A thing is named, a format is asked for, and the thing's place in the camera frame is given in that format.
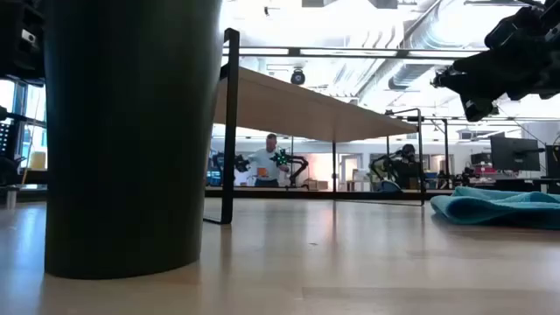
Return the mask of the black metal table frame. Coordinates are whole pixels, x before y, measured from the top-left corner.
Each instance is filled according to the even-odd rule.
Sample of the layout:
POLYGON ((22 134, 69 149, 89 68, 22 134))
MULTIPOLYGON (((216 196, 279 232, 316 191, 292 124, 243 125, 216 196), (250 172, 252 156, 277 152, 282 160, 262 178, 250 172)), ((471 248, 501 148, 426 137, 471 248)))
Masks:
MULTIPOLYGON (((19 202, 38 202, 47 201, 51 194, 48 188, 23 188, 23 187, 0 187, 0 203, 4 203, 8 198, 8 192, 16 193, 16 200, 19 202)), ((131 197, 206 197, 221 198, 222 189, 210 187, 209 189, 171 189, 165 187, 155 187, 146 189, 74 189, 70 192, 63 192, 63 197, 73 197, 75 194, 86 199, 97 197, 120 199, 126 196, 131 197)), ((332 191, 308 191, 305 189, 285 188, 253 188, 236 187, 233 190, 235 199, 276 199, 276 200, 402 200, 402 201, 421 201, 429 200, 436 196, 449 196, 453 190, 433 190, 427 192, 404 191, 404 192, 332 192, 332 191)))

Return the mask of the black computer monitor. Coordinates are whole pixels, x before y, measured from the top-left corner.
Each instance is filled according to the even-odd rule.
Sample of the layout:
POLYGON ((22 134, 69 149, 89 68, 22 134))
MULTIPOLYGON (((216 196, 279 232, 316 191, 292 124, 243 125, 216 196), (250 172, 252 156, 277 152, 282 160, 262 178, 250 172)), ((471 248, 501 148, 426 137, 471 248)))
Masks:
POLYGON ((541 170, 541 148, 536 140, 491 136, 490 144, 494 169, 514 172, 541 170))
POLYGON ((546 173, 549 178, 560 179, 560 145, 545 147, 546 173))

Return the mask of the black ceiling spotlight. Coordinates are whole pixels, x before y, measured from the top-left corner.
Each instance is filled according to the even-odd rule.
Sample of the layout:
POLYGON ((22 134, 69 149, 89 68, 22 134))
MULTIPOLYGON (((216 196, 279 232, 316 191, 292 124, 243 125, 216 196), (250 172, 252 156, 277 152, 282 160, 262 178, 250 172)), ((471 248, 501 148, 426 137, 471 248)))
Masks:
POLYGON ((434 77, 430 84, 434 88, 446 88, 448 82, 454 75, 453 66, 441 67, 435 70, 434 77))

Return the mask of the wooden shelf with black frame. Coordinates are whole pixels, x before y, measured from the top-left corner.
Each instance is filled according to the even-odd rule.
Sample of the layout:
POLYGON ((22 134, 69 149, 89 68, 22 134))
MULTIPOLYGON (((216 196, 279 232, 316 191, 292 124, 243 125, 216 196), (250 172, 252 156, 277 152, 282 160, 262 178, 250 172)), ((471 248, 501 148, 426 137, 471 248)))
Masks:
POLYGON ((225 126, 225 170, 218 218, 203 220, 228 225, 233 220, 236 129, 272 131, 294 137, 338 143, 390 137, 421 131, 416 124, 344 103, 239 66, 240 33, 224 32, 227 63, 221 67, 213 122, 225 126))

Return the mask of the pale yellow cylinder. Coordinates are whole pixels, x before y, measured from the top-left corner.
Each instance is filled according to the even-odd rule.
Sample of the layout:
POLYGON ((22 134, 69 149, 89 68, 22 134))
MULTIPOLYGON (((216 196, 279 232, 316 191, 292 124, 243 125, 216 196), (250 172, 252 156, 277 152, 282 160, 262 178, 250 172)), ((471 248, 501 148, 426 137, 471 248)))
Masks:
POLYGON ((47 169, 47 153, 41 150, 35 150, 31 153, 29 159, 29 168, 34 171, 44 171, 47 169))

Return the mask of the teal cloth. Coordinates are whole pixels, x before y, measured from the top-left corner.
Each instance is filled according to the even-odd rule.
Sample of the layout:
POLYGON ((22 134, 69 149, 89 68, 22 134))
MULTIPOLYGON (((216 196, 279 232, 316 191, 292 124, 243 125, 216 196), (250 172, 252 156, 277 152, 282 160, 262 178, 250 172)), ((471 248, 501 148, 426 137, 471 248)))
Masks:
POLYGON ((458 187, 430 199, 440 218, 457 225, 506 225, 560 230, 560 194, 458 187))

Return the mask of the black tall tumbler cup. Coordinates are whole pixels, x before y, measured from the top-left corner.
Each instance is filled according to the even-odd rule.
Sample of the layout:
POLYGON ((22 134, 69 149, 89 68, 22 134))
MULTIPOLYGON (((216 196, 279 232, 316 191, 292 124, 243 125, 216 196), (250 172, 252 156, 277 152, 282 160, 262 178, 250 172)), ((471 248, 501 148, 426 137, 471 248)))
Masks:
POLYGON ((47 274, 199 259, 222 1, 44 0, 47 274))

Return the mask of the standing person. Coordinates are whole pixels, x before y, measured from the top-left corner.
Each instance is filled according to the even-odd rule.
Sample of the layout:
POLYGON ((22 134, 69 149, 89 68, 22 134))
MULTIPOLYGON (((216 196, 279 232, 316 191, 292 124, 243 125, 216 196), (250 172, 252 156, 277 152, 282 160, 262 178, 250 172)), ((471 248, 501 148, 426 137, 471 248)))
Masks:
POLYGON ((279 187, 280 172, 289 172, 290 169, 285 164, 277 165, 272 158, 277 152, 277 135, 268 134, 264 149, 257 150, 248 156, 248 160, 255 165, 255 186, 256 187, 279 187))

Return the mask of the seated person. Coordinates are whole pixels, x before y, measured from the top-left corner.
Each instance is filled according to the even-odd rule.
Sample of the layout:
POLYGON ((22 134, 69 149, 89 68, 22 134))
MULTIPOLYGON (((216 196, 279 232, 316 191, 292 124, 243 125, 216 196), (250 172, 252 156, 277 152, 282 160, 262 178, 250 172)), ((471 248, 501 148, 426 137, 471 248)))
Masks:
POLYGON ((416 160, 416 149, 413 144, 405 144, 399 151, 394 161, 397 174, 395 182, 403 189, 418 189, 420 167, 416 160))

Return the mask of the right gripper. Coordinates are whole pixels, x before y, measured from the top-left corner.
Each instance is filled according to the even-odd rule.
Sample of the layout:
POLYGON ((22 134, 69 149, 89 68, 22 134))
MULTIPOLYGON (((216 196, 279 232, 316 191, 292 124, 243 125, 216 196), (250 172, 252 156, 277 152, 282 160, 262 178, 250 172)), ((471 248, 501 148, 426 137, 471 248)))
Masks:
POLYGON ((512 101, 560 95, 560 42, 509 42, 499 50, 458 59, 452 64, 452 89, 472 90, 459 94, 468 122, 489 116, 497 99, 496 93, 475 90, 502 90, 499 98, 512 101))

